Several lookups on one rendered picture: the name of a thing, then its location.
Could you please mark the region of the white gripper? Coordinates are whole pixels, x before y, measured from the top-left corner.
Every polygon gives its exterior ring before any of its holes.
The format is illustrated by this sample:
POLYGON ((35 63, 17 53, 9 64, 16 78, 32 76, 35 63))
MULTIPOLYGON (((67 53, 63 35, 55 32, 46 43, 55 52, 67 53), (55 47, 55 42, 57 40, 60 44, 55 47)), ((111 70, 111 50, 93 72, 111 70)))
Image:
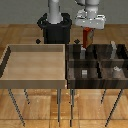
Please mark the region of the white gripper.
POLYGON ((87 16, 87 12, 79 10, 75 17, 75 24, 83 28, 89 27, 94 29, 103 29, 105 26, 106 17, 104 15, 97 15, 93 13, 91 17, 87 16))

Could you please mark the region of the thin metal bin leg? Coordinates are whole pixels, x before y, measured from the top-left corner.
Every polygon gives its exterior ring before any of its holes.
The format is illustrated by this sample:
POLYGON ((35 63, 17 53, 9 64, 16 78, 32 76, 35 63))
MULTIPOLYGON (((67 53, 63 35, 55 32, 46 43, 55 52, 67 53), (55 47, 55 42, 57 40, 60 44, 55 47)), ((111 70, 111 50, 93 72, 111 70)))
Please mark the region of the thin metal bin leg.
POLYGON ((123 89, 120 90, 120 92, 119 92, 119 94, 117 96, 117 99, 116 99, 115 103, 113 104, 113 107, 112 107, 112 109, 111 109, 111 111, 109 113, 109 116, 108 116, 107 120, 106 120, 105 127, 108 126, 108 124, 109 124, 109 122, 111 120, 112 114, 114 113, 114 111, 115 111, 115 109, 117 107, 117 104, 118 104, 118 102, 119 102, 119 100, 120 100, 120 98, 122 96, 122 93, 123 93, 123 89))
POLYGON ((71 105, 70 127, 72 127, 73 107, 74 107, 74 89, 70 89, 70 105, 71 105))
POLYGON ((12 102, 13 102, 13 105, 15 106, 15 109, 16 109, 16 112, 17 112, 17 114, 18 114, 18 116, 19 116, 19 119, 20 119, 20 121, 22 122, 22 125, 25 127, 24 119, 23 119, 23 117, 22 117, 22 115, 21 115, 21 112, 20 112, 20 110, 19 110, 18 104, 17 104, 17 102, 16 102, 16 100, 15 100, 15 97, 14 97, 14 95, 13 95, 12 90, 11 90, 11 89, 8 89, 8 93, 9 93, 9 95, 10 95, 10 97, 11 97, 11 100, 12 100, 12 102))
POLYGON ((107 92, 107 89, 104 89, 104 92, 103 92, 102 97, 101 97, 101 104, 104 101, 104 97, 105 97, 106 92, 107 92))
POLYGON ((28 98, 27 89, 24 89, 24 94, 25 94, 25 97, 26 97, 27 103, 28 103, 28 104, 30 104, 30 100, 29 100, 29 98, 28 98))
POLYGON ((61 89, 57 89, 58 122, 60 123, 61 89))

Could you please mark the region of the dark wooden compartment bin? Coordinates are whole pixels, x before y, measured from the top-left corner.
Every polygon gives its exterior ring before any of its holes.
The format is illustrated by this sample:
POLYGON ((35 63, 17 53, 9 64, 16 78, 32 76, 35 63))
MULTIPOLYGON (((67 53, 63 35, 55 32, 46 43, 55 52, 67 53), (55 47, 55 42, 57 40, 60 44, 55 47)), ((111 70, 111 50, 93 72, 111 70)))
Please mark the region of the dark wooden compartment bin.
POLYGON ((111 59, 111 44, 92 44, 80 59, 80 44, 66 46, 66 79, 68 89, 128 89, 128 50, 124 44, 116 45, 116 55, 111 59), (87 70, 87 78, 82 78, 87 70))

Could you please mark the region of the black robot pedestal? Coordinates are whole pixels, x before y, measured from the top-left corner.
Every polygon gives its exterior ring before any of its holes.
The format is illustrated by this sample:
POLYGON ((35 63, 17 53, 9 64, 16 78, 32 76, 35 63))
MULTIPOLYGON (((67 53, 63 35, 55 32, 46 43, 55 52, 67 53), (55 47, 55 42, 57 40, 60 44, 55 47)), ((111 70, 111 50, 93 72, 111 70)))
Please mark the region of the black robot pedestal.
POLYGON ((45 44, 68 44, 70 42, 70 29, 72 20, 68 13, 62 13, 63 20, 57 24, 51 24, 47 21, 47 14, 44 14, 37 25, 43 31, 45 44))

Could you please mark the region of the red cereal box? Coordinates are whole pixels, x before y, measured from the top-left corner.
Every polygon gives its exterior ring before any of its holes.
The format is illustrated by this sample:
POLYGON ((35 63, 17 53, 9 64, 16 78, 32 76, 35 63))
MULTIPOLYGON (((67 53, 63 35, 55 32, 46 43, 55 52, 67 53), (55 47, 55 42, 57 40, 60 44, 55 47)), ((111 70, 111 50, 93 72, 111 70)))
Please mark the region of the red cereal box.
POLYGON ((84 28, 83 29, 83 47, 87 48, 93 42, 93 29, 84 28))

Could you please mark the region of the grey milk carton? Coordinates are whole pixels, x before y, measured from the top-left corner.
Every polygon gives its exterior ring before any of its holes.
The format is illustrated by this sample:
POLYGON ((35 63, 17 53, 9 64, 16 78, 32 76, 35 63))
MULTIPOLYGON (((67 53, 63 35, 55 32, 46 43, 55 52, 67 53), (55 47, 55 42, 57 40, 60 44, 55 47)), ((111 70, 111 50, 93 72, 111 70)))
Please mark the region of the grey milk carton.
POLYGON ((81 51, 80 51, 80 59, 85 59, 85 51, 86 49, 81 47, 81 51))

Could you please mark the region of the small pale object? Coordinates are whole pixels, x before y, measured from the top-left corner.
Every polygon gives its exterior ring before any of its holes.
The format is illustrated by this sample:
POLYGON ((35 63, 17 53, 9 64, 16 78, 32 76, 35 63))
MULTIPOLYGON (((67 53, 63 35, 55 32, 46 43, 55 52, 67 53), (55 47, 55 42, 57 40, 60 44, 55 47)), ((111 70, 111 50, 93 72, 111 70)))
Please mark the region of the small pale object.
POLYGON ((115 66, 115 67, 113 68, 113 71, 114 71, 114 72, 120 72, 120 71, 121 71, 121 68, 115 66))

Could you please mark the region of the small grey block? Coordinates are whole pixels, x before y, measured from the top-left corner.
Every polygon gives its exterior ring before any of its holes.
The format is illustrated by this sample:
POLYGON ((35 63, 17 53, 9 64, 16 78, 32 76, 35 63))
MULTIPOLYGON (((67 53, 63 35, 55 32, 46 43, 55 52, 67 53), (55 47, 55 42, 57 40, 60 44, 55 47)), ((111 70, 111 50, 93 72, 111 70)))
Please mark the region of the small grey block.
POLYGON ((87 78, 87 70, 82 70, 82 78, 87 78))

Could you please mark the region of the light wooden bin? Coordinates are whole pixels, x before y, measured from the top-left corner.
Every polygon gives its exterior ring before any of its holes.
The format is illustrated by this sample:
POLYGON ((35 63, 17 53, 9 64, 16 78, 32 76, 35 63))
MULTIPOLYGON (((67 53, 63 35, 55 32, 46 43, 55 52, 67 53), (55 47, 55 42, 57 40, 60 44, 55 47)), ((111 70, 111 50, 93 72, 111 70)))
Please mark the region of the light wooden bin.
POLYGON ((0 58, 0 89, 64 89, 63 44, 10 44, 0 58))

